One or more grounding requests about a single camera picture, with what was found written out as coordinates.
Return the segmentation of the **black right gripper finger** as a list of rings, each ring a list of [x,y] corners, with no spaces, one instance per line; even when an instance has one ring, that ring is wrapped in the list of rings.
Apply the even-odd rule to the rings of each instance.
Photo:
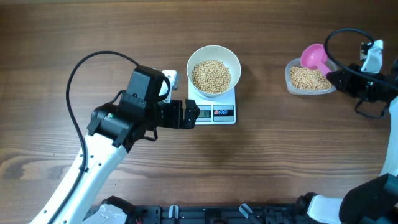
[[[335,72],[330,72],[326,75],[326,79],[333,86],[348,86],[348,85],[360,85],[363,83],[363,79],[352,72],[345,69],[339,69]]]
[[[345,74],[328,74],[326,79],[339,91],[357,97],[356,90],[352,87],[351,75]]]

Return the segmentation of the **pink plastic measuring scoop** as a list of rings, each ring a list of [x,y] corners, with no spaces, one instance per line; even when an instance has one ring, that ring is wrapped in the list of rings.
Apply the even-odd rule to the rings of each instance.
[[[300,57],[301,66],[312,70],[318,69],[325,77],[331,70],[326,66],[328,56],[322,44],[308,46]]]

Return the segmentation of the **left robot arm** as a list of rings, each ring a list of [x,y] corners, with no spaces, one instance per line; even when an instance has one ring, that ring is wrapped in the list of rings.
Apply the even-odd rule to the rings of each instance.
[[[97,107],[71,168],[33,223],[81,223],[103,184],[146,131],[192,129],[200,114],[194,100],[164,100],[164,73],[140,65],[133,70],[118,105]]]

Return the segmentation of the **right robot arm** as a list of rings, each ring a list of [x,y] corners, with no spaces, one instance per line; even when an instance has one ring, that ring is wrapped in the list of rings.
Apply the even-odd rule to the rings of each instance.
[[[360,73],[358,66],[326,77],[340,91],[364,101],[382,101],[391,116],[386,159],[380,176],[350,190],[343,198],[308,193],[298,198],[296,216],[312,223],[397,223],[397,62],[391,73]]]

